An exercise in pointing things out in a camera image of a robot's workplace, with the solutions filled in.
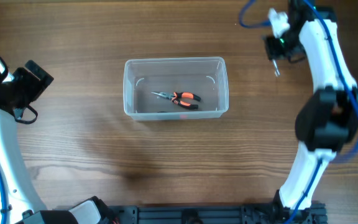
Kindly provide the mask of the silver metal hex wrench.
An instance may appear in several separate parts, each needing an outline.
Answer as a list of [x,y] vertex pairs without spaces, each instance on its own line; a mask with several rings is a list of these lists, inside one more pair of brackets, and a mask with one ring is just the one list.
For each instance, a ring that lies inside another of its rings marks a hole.
[[275,76],[279,77],[280,76],[280,71],[278,69],[278,65],[275,59],[272,60],[273,66],[274,66],[274,72],[275,72]]

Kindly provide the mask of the clear plastic container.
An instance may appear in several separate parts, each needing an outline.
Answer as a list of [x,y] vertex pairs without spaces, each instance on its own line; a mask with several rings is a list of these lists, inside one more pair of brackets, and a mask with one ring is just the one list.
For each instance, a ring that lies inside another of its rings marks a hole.
[[[184,109],[153,92],[190,92],[201,101]],[[148,58],[128,60],[123,77],[124,112],[134,120],[156,120],[159,111],[184,112],[187,119],[219,118],[229,109],[226,64],[221,57]]]

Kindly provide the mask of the orange black needle-nose pliers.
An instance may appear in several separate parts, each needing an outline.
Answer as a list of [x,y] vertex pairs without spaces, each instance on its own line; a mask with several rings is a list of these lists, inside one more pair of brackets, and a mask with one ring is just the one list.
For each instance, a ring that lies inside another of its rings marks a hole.
[[187,103],[183,101],[182,98],[188,98],[198,102],[201,101],[201,98],[198,95],[190,92],[173,92],[173,93],[153,92],[153,94],[165,98],[166,100],[170,100],[173,104],[188,110],[197,110],[199,106],[197,104]]

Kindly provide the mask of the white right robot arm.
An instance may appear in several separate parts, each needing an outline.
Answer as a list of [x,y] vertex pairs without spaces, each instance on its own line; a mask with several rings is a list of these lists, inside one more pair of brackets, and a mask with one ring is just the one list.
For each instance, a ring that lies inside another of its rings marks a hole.
[[298,150],[276,201],[283,218],[311,207],[311,198],[331,162],[350,160],[358,151],[358,86],[337,37],[332,8],[312,1],[289,1],[288,12],[270,9],[273,34],[264,39],[270,61],[303,54],[313,81],[313,95],[298,113]]

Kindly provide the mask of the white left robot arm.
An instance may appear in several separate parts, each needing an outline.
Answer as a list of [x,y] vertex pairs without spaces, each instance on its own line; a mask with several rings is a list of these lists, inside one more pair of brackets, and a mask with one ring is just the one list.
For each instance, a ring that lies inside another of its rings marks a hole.
[[48,210],[40,199],[24,164],[17,140],[17,125],[25,110],[37,115],[31,103],[53,82],[33,60],[15,72],[0,56],[0,223],[116,223],[114,212],[91,197],[66,210]]

